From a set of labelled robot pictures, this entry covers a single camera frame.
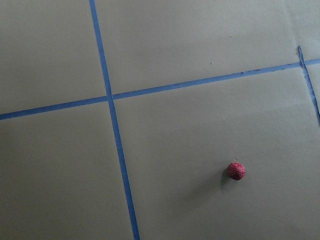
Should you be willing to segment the red strawberry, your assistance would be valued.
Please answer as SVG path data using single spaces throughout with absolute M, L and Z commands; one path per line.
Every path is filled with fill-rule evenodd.
M 232 162 L 227 167 L 228 176 L 236 181 L 243 179 L 246 175 L 246 168 L 238 162 Z

